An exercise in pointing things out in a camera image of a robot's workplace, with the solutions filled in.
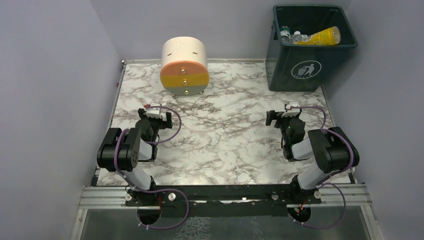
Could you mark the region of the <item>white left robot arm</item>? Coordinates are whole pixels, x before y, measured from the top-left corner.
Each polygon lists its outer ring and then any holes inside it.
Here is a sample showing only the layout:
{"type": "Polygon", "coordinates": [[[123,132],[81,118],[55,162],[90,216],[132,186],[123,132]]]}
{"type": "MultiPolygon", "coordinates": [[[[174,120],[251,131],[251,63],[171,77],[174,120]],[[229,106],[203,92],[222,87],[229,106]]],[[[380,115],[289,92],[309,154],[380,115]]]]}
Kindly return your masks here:
{"type": "Polygon", "coordinates": [[[96,161],[99,168],[120,175],[132,190],[150,192],[156,183],[138,163],[155,161],[159,131],[173,128],[172,114],[166,111],[163,118],[159,108],[140,108],[138,115],[140,120],[135,127],[110,127],[106,131],[96,161]]]}

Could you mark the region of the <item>clear bottle green cap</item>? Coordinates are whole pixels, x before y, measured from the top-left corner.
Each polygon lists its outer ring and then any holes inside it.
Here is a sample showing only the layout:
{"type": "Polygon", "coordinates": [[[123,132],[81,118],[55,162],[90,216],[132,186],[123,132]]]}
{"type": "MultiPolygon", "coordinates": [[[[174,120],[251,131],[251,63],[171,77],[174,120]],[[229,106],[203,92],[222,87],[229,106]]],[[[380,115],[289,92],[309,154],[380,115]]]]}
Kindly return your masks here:
{"type": "Polygon", "coordinates": [[[287,44],[291,44],[291,30],[288,26],[283,25],[280,27],[280,36],[281,36],[281,41],[287,45],[287,44]]]}

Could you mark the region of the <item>yellow drink bottle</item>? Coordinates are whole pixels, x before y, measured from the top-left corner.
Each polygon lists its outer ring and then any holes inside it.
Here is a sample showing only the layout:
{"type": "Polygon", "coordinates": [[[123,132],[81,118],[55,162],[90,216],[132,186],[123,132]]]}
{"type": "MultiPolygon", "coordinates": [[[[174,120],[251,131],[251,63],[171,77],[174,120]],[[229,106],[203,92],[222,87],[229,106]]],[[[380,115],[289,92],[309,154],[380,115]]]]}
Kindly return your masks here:
{"type": "Polygon", "coordinates": [[[320,32],[307,36],[296,45],[335,46],[341,42],[341,33],[337,26],[332,26],[320,32]]]}

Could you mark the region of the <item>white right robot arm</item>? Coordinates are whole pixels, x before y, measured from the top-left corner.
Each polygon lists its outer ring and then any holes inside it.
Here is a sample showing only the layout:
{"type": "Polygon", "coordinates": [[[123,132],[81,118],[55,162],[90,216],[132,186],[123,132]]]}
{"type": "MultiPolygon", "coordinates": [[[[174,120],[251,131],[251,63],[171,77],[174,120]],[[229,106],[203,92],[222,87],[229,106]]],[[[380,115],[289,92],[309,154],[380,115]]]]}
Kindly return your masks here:
{"type": "Polygon", "coordinates": [[[280,146],[289,162],[313,158],[305,171],[295,175],[288,186],[288,195],[294,202],[307,199],[319,186],[334,175],[341,174],[360,162],[360,155],[340,127],[306,131],[300,119],[303,108],[288,106],[283,111],[269,110],[265,124],[281,132],[280,146]]]}

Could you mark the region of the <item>crushed clear bottle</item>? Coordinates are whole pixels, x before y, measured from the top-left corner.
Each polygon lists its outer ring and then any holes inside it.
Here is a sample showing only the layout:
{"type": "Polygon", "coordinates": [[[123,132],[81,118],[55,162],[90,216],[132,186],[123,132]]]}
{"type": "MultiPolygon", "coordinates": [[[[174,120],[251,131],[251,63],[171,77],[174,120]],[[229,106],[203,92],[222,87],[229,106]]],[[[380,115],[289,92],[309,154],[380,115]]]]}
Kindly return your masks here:
{"type": "Polygon", "coordinates": [[[305,39],[308,38],[307,34],[301,34],[300,31],[295,31],[292,35],[291,35],[291,44],[297,44],[301,41],[304,41],[305,39]]]}

